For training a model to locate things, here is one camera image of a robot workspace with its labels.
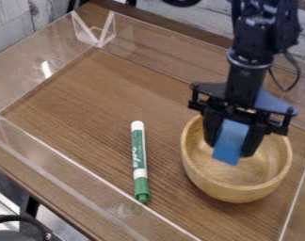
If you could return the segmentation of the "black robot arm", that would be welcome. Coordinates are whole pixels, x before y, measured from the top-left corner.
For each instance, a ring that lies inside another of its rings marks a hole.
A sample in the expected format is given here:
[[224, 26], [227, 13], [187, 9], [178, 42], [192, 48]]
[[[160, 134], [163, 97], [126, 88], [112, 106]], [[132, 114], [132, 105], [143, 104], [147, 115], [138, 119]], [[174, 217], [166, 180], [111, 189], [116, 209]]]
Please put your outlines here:
[[290, 61], [300, 24], [296, 0], [230, 0], [232, 45], [227, 51], [228, 77], [223, 83], [190, 85], [188, 107], [203, 116], [204, 140], [212, 156], [254, 155], [263, 137], [288, 133], [295, 108], [264, 88], [276, 55]]

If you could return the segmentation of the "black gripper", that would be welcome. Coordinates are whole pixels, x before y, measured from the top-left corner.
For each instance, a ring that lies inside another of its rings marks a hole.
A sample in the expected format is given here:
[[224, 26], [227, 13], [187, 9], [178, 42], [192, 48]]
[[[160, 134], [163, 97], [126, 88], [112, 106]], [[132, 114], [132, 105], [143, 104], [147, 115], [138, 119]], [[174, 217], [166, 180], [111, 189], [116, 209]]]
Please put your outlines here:
[[230, 66], [226, 82], [190, 85], [188, 107], [203, 115], [204, 140], [210, 147], [216, 143], [223, 120], [250, 127], [242, 146], [243, 157], [254, 155], [264, 135], [287, 135], [291, 118], [296, 115], [295, 108], [263, 87], [266, 72], [272, 71]]

